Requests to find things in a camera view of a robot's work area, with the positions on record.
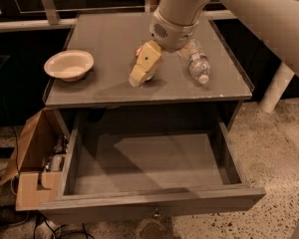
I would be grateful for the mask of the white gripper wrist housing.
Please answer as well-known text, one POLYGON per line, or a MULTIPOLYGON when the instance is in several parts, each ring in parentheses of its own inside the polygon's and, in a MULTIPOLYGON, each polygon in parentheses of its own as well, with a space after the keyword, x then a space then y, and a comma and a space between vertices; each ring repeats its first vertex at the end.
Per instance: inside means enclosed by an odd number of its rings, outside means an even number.
POLYGON ((182 49, 191 39, 198 25, 198 12, 176 11, 158 7, 152 14, 149 32, 153 41, 142 45, 129 82, 133 87, 150 79, 162 58, 163 50, 173 53, 182 49))

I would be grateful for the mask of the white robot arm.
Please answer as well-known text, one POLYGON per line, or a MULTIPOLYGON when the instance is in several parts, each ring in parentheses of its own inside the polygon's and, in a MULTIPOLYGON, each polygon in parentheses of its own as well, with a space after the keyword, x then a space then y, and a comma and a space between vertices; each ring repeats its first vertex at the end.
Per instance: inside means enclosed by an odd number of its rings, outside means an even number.
MULTIPOLYGON (((138 87, 150 79, 164 51, 182 49, 198 26, 202 8, 210 0, 159 0, 149 26, 151 40, 144 43, 130 73, 138 87)), ((261 109, 276 107, 292 77, 299 78, 299 0, 219 0, 241 23, 281 60, 261 109)))

